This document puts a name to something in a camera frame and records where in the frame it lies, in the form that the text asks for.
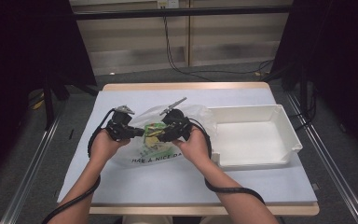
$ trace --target forearm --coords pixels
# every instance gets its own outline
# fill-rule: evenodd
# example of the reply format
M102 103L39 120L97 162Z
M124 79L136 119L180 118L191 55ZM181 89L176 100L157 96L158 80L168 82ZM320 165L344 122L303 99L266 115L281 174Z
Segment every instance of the forearm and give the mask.
M211 161L196 163L196 167L215 187L241 187ZM277 223L267 207L253 195L246 193L216 193L216 195L234 223Z
M74 198L88 191L97 181L103 166L104 164L89 161L86 168L66 196L62 199L59 206L70 202ZM91 200L92 194L59 213L49 223L87 223Z

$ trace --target person's right arm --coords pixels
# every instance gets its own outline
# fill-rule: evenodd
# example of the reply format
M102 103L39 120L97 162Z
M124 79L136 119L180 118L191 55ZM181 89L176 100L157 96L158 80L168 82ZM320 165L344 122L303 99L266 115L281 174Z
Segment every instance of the person's right arm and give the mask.
M240 188L241 185L224 173L208 156L202 132L193 127L188 141L172 141L213 186ZM216 193L234 223L278 223L267 207L255 196L246 193Z

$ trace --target gray carpet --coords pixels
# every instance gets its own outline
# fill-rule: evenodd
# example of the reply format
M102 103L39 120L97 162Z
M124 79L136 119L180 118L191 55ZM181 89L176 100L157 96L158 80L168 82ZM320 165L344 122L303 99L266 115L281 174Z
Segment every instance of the gray carpet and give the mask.
M257 68L258 63L243 63L205 66L201 69L251 71L257 70ZM197 75L203 75L213 81L258 81L259 79L254 74L205 73ZM99 76L97 77L97 89L101 90L103 85L107 83L187 81L205 80L199 77L180 74L172 69L165 69L114 76ZM286 93L281 88L280 80L274 80L269 84L277 103L284 106L288 115L295 114L289 104ZM55 202L58 191L61 189L66 170L71 162L77 142L85 128L95 101L94 97L82 91L71 87L68 89L72 95L66 103L58 129L49 145L48 152L40 166L27 200L22 207L17 223L40 223L44 216L56 206ZM294 127L300 125L297 118L292 118L291 121ZM341 173L358 196L358 144L356 140L349 133L341 131L339 120L330 111L323 99L319 98L317 101L317 113L312 124L324 140ZM43 108L30 110L24 117L18 142L0 169L0 220L42 138L44 125L45 114ZM330 175L326 172L307 134L304 130L299 130L297 134L304 147L299 152L299 157L310 179L310 183L317 183L320 188L315 190L315 193L319 200L321 212L315 217L285 217L284 222L356 223ZM89 223L113 223L115 220L116 217L91 215Z

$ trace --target white tray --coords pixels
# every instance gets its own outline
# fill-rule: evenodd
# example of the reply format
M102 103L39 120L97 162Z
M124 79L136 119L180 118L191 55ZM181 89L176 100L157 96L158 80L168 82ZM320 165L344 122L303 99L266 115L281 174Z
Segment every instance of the white tray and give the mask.
M282 105L210 109L217 123L212 159L222 168L282 165L302 148Z

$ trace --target hand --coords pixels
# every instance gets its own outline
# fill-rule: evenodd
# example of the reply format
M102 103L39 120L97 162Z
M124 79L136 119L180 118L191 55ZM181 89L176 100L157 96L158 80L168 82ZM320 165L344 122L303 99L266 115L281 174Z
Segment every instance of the hand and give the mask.
M186 142L181 140L173 140L172 142L182 150L186 159L196 165L199 162L210 160L205 137L202 131L194 125L191 128L191 135Z
M113 140L107 130L102 129L94 139L91 147L91 161L105 164L112 158L120 147L127 145L130 139L121 139L119 142Z

